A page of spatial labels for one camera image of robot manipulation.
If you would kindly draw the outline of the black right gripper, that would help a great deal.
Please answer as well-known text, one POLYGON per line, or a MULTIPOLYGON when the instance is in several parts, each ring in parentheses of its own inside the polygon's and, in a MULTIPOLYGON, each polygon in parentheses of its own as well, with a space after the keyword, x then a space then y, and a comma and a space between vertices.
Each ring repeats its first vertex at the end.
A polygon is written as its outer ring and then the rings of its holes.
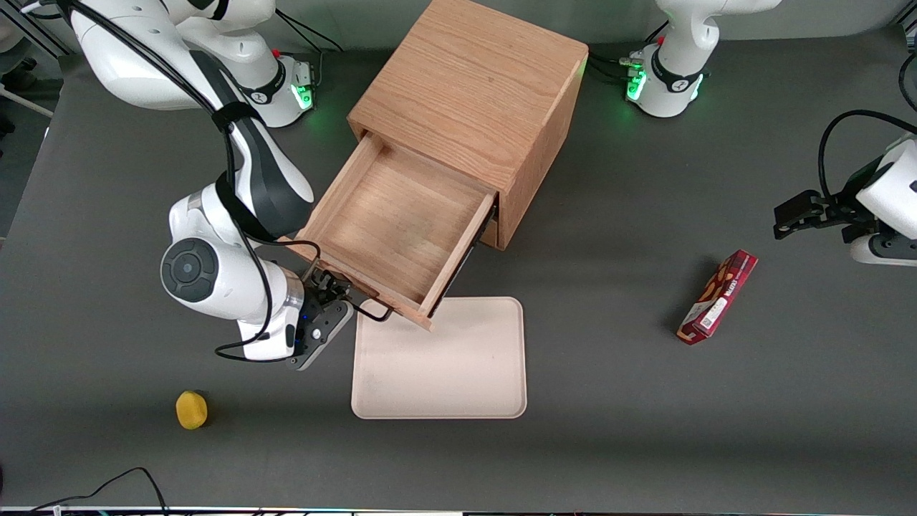
POLYGON ((304 301, 300 317, 318 317, 325 312, 331 301, 347 302, 356 306, 351 296, 353 284, 345 283, 339 274, 323 270, 319 277, 301 277, 304 287, 304 301))

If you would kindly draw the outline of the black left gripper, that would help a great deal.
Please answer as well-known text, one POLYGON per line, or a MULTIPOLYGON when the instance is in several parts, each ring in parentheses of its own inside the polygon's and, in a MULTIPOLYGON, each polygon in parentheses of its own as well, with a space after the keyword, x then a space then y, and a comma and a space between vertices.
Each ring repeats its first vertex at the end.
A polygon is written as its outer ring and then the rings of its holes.
MULTIPOLYGON (((829 189, 826 176, 823 176, 823 196, 831 206, 828 209, 829 219, 844 225, 841 234, 845 244, 852 244, 861 237, 890 234, 890 228, 857 200, 858 193, 878 178, 880 162, 881 159, 874 159, 865 164, 834 193, 829 189)), ((823 216, 824 211, 821 193, 816 190, 800 192, 774 209, 774 239, 779 241, 805 229, 825 228, 827 220, 823 216)))

